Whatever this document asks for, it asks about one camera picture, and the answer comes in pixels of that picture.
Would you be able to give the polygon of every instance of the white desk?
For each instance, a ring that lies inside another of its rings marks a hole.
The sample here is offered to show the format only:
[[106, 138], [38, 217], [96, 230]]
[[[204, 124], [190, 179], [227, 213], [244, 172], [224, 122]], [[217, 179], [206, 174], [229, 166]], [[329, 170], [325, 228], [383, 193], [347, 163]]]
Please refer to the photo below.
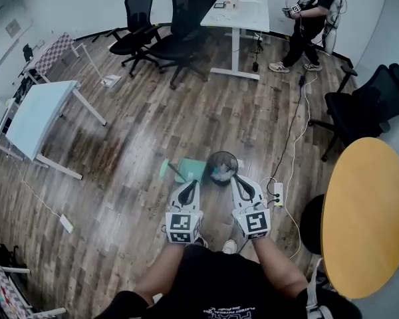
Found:
[[212, 68], [211, 72], [229, 74], [259, 80], [258, 74], [239, 71], [239, 38], [241, 29], [269, 32], [269, 9], [267, 0], [239, 0], [235, 9], [216, 9], [212, 7], [201, 22], [201, 26], [232, 28], [232, 68]]
[[70, 93], [74, 94], [103, 126], [106, 124], [106, 120], [76, 89], [77, 83], [77, 81], [72, 80], [69, 82], [52, 82], [31, 87], [13, 117], [13, 121], [7, 130], [6, 138], [31, 161], [39, 161], [47, 167], [51, 166], [72, 177], [82, 179], [80, 174], [59, 165], [40, 153], [41, 145], [51, 127], [52, 121], [58, 115], [59, 110]]
[[[5, 127], [7, 119], [9, 118], [11, 113], [14, 113], [13, 107], [18, 108], [18, 104], [15, 102], [14, 98], [11, 98], [6, 102], [6, 107], [7, 107], [6, 113], [0, 122], [0, 139], [1, 139], [1, 134], [3, 133], [3, 128]], [[10, 149], [6, 148], [5, 146], [2, 146], [1, 144], [0, 144], [0, 150], [5, 152], [6, 154], [12, 156], [13, 158], [16, 158], [19, 161], [23, 161], [22, 157], [18, 156], [17, 154], [12, 152]]]

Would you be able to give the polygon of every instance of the power strip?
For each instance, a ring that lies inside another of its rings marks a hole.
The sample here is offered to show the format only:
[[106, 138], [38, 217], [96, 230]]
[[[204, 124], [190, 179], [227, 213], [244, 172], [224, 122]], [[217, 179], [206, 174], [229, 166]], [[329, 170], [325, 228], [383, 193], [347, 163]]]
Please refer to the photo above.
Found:
[[274, 196], [275, 199], [279, 199], [279, 202], [275, 202], [275, 205], [278, 207], [283, 207], [284, 206], [284, 185], [283, 183], [274, 183], [273, 184], [273, 195], [279, 195], [279, 196]]

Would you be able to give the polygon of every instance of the black pants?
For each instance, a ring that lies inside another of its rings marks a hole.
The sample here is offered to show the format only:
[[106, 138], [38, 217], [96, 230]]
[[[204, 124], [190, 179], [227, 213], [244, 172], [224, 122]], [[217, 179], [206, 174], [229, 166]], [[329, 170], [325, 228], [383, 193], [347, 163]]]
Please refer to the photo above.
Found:
[[324, 23], [316, 18], [303, 19], [302, 27], [300, 20], [297, 20], [294, 27], [294, 34], [290, 38], [290, 51], [282, 60], [285, 67], [293, 66], [300, 58], [303, 52], [314, 65], [319, 65], [319, 58], [316, 50], [311, 46], [311, 41], [324, 29]]

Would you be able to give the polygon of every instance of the black t-shirt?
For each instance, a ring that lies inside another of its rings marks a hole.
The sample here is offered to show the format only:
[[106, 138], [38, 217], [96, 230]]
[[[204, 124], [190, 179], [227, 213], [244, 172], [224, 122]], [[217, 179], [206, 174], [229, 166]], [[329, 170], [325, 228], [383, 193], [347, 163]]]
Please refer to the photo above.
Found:
[[[266, 279], [259, 264], [241, 255], [188, 246], [169, 294], [148, 307], [136, 293], [119, 292], [96, 319], [189, 318], [280, 319], [306, 318], [307, 290], [288, 299]], [[317, 289], [318, 302], [334, 319], [361, 319], [359, 310], [337, 293]]]
[[[302, 10], [307, 11], [308, 9], [312, 9], [318, 6], [330, 9], [332, 3], [334, 2], [334, 0], [318, 0], [317, 3], [315, 3], [315, 1], [316, 0], [311, 0], [311, 3], [308, 6], [303, 7]], [[316, 18], [303, 18], [302, 24], [306, 27], [310, 26], [313, 27], [314, 29], [320, 29], [321, 31], [324, 28], [326, 19], [327, 17], [325, 16], [316, 17]]]

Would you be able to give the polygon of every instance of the checkered board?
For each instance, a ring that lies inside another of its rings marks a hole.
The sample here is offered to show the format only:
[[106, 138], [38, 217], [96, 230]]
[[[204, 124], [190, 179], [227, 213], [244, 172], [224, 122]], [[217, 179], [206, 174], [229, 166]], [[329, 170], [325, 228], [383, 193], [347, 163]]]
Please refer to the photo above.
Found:
[[15, 289], [12, 287], [5, 271], [0, 267], [0, 305], [10, 319], [31, 319], [31, 318], [54, 318], [43, 314], [29, 314]]
[[35, 63], [35, 69], [39, 74], [46, 75], [52, 65], [62, 56], [62, 54], [74, 43], [74, 40], [67, 32], [61, 35]]

